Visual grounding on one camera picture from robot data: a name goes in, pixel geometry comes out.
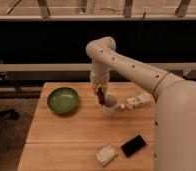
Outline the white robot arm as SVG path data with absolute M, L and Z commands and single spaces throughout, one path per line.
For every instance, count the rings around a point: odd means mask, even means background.
M 86 46 L 93 88 L 105 87 L 111 69 L 153 95 L 154 171 L 196 171 L 196 82 L 116 52 L 111 37 Z

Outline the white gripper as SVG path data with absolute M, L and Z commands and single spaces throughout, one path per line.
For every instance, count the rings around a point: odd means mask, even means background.
M 96 74 L 93 71 L 90 72 L 90 82 L 93 87 L 94 94 L 98 93 L 98 89 L 102 88 L 103 93 L 107 91 L 107 84 L 109 82 L 109 74 Z

